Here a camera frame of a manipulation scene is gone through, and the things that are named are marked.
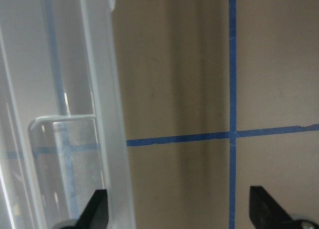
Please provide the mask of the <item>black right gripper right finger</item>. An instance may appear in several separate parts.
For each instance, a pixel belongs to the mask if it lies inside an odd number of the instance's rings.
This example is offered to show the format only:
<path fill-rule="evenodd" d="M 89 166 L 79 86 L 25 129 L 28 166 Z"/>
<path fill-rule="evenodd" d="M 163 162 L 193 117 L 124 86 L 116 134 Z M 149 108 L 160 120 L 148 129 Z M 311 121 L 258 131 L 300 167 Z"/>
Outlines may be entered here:
<path fill-rule="evenodd" d="M 249 218 L 256 229 L 295 229 L 295 221 L 262 187 L 251 186 Z"/>

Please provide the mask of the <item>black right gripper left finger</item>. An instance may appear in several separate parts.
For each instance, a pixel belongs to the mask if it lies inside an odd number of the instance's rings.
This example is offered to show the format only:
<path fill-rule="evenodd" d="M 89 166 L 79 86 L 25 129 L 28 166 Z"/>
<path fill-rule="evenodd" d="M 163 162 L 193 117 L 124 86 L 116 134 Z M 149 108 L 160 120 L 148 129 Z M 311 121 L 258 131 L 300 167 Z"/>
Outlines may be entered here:
<path fill-rule="evenodd" d="M 106 229 L 109 223 L 108 193 L 106 189 L 96 190 L 90 198 L 75 229 Z"/>

